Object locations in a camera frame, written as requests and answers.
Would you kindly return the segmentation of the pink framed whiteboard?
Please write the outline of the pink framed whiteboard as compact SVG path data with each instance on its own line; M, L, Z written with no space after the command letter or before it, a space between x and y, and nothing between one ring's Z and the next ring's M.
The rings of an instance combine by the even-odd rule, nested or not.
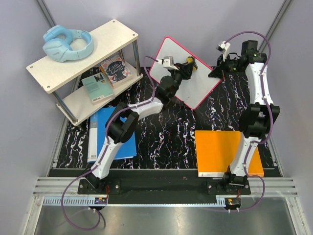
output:
M195 57L198 69L193 71L191 79L182 80L173 98L182 101L190 109L196 109L216 88L221 80L219 78L208 77L212 69L171 37L164 38L156 58L163 59L165 56L173 56L174 63L185 63L188 56ZM149 75L159 85L161 78L170 75L170 73L167 69L163 68L161 64L153 62ZM156 98L156 91L153 103L159 103L163 107L166 106Z

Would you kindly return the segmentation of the yellow whiteboard eraser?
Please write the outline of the yellow whiteboard eraser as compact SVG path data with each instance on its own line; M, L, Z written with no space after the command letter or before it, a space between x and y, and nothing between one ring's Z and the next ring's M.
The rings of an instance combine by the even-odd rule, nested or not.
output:
M195 60L195 58L193 56L188 56L186 61L188 63L189 68L192 71L196 71L198 69L198 66L196 64L196 60Z

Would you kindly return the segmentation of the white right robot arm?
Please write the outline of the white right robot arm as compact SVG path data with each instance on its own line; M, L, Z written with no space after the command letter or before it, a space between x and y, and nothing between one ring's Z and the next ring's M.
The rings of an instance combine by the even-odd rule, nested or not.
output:
M273 104L267 82L268 57L264 53L249 51L239 58L219 56L214 72L244 73L248 80L250 104L239 119L241 133L239 147L216 188L226 194L235 194L248 185L248 169L259 144L266 142L272 132L280 108Z

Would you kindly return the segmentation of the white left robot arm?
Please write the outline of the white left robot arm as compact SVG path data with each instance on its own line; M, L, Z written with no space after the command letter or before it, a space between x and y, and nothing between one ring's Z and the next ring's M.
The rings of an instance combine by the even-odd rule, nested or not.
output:
M120 147L132 137L138 121L160 113L174 98L182 81L191 79L193 72L198 69L194 56L188 56L184 63L175 63L172 56L162 59L151 56L145 58L162 65L170 74L163 76L158 86L151 82L151 98L132 105L121 102L115 107L105 125L104 143L98 158L85 175L89 189L96 194L105 190L104 179L108 176Z

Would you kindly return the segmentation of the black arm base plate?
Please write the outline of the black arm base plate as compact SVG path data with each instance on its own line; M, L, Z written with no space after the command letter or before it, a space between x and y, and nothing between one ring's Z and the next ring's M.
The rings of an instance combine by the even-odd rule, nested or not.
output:
M208 195L249 195L249 184L243 187L224 186L220 180L191 176L178 177L107 177L97 186L82 179L79 182L78 194L121 195L127 192L199 192Z

